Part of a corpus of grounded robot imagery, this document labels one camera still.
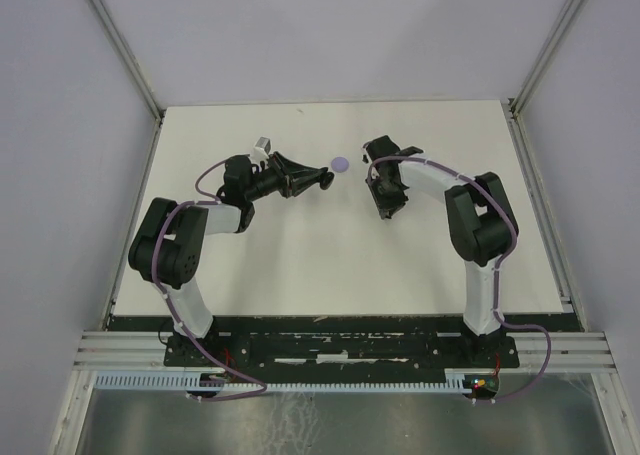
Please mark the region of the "black earbud charging case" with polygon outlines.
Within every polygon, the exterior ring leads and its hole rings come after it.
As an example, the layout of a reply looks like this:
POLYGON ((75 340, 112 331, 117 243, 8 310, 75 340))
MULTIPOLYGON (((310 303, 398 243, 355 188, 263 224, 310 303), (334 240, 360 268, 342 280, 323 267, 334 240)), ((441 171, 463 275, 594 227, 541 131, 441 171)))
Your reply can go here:
POLYGON ((328 190, 334 181, 335 174, 331 171, 324 172, 319 179, 319 186, 322 190, 328 190))

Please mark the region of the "purple earbud charging case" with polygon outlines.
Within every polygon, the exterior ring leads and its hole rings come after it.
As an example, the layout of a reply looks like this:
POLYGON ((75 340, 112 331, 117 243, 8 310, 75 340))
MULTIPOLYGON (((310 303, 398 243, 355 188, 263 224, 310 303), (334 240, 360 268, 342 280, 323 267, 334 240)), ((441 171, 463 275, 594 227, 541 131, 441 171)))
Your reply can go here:
POLYGON ((349 161, 342 156, 337 156, 331 160, 331 169, 336 173, 344 173, 350 167, 349 161))

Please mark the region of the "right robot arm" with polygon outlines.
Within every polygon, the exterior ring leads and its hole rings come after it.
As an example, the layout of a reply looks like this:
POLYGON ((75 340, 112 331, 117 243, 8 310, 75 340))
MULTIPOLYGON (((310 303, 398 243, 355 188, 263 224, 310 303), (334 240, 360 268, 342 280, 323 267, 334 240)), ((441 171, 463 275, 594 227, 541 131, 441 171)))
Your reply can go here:
POLYGON ((471 334, 460 339, 459 354, 469 365, 483 365, 495 354, 490 335, 504 323, 500 269, 515 250, 519 234, 500 177, 486 172, 471 178, 417 147, 399 148, 388 136, 365 143, 363 151, 369 165, 366 183, 381 219, 390 219, 404 208, 409 190, 444 204, 450 241, 465 262, 463 323, 471 334))

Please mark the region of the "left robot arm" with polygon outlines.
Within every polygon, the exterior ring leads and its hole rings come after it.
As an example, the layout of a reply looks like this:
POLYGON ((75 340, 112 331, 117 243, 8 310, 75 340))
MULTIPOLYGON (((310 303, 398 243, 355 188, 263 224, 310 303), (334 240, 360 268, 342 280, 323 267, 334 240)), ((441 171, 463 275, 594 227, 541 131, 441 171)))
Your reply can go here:
POLYGON ((209 333, 214 315, 196 281, 204 239, 246 231, 255 215, 254 202, 272 193, 297 197, 314 185, 326 190, 334 180, 329 168, 305 166, 278 152, 260 163, 235 155, 221 165, 223 184, 204 201, 153 199, 128 253, 130 268, 155 285, 174 330, 190 337, 187 354, 201 365, 212 364, 221 353, 220 339, 209 333))

